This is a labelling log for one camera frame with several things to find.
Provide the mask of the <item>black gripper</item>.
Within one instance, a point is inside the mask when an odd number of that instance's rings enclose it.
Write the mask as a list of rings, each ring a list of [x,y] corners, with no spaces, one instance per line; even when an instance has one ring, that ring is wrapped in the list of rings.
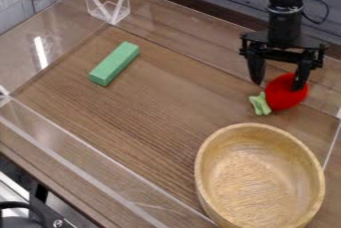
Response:
[[[270,41],[267,31],[247,32],[241,35],[239,54],[246,57],[251,81],[259,85],[265,77],[265,60],[298,64],[291,91],[303,89],[310,72],[324,66],[328,44],[305,34],[289,43]]]

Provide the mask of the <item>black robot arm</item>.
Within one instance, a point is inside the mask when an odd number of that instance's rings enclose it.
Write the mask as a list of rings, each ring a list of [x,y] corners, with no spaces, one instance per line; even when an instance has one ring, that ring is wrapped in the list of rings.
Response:
[[[239,55],[245,57],[249,75],[259,85],[265,78],[265,61],[297,65],[291,91],[303,89],[310,72],[324,66],[328,45],[301,31],[303,0],[269,0],[267,28],[241,35]]]

